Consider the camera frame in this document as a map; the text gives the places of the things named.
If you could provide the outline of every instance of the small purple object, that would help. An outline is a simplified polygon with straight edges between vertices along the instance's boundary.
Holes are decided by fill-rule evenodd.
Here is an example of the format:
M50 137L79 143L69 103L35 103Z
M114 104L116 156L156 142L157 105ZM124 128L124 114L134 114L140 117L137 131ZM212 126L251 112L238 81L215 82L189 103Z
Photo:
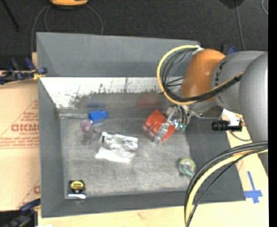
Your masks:
M83 132L88 132L93 130L92 122L90 119L85 119L80 123Z
M89 119L92 120L92 124L102 122L108 118L108 113L105 110L96 110L89 113Z

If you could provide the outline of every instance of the crumpled plastic wrapper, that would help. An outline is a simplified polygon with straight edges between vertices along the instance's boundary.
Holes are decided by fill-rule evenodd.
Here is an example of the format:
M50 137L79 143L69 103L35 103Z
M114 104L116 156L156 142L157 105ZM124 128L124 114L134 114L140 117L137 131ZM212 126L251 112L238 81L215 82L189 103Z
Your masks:
M97 159L129 163L136 155L138 138L121 134L110 135L103 132L101 146L96 154Z

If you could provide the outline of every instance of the blue block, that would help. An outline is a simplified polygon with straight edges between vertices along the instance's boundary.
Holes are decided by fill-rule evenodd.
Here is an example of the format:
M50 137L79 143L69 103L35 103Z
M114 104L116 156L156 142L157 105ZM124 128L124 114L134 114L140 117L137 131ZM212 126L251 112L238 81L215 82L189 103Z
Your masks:
M96 110L89 113L89 119L92 120L93 124L102 122L106 118L108 118L108 113L105 110Z

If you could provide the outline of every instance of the cardboard sheet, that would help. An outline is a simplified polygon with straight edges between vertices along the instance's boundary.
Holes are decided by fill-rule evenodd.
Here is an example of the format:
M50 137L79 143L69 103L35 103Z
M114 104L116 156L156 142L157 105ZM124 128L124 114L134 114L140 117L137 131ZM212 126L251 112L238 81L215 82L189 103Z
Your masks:
M0 211L39 196L37 81L0 85Z

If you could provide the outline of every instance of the blue tape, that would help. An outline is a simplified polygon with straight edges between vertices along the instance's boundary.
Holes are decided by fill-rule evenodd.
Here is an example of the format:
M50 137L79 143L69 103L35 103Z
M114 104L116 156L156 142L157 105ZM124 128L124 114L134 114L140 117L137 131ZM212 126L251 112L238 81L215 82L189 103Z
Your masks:
M251 172L248 171L249 180L251 182L252 190L251 191L244 191L244 195L246 198L252 198L253 203L259 203L259 197L262 197L261 190L256 190L255 185L252 179Z

